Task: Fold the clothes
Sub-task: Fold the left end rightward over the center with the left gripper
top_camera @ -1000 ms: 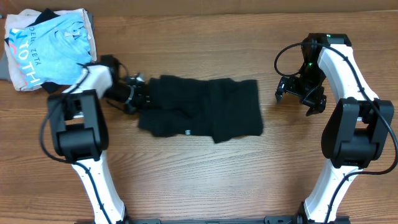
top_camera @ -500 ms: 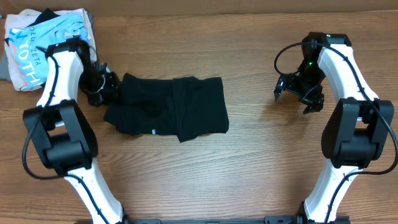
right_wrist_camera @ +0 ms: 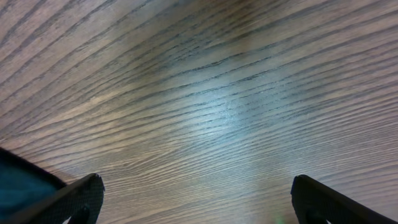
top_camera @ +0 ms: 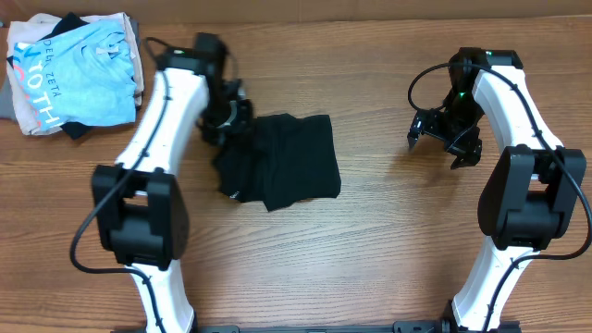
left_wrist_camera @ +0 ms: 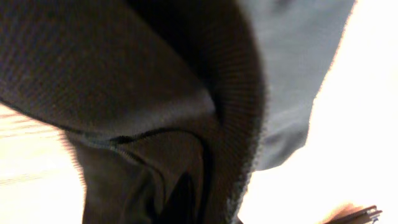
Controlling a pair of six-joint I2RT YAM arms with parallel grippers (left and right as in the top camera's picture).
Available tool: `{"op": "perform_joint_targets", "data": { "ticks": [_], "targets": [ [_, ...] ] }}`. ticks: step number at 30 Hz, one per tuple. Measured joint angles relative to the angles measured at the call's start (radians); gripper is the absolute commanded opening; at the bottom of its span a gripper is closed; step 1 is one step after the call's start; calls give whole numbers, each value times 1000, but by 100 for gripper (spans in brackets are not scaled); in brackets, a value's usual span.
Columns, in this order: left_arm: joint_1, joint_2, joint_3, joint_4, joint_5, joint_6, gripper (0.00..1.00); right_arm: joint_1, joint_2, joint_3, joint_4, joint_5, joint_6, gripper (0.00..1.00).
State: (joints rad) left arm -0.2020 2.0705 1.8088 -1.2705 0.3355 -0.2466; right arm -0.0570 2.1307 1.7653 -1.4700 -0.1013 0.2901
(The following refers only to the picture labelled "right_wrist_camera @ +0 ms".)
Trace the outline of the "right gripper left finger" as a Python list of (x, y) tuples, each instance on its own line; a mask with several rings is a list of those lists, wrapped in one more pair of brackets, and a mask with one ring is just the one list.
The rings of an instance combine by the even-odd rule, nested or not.
[(104, 191), (102, 178), (92, 173), (14, 213), (1, 224), (96, 224)]

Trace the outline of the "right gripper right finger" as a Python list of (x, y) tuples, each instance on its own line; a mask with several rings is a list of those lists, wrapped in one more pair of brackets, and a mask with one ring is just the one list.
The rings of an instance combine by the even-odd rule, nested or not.
[(307, 175), (294, 178), (290, 194), (300, 224), (397, 224)]

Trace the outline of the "black polo shirt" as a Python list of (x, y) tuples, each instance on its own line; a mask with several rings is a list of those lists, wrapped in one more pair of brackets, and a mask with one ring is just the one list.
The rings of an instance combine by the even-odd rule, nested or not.
[(66, 183), (33, 163), (1, 149), (1, 220), (64, 188)]

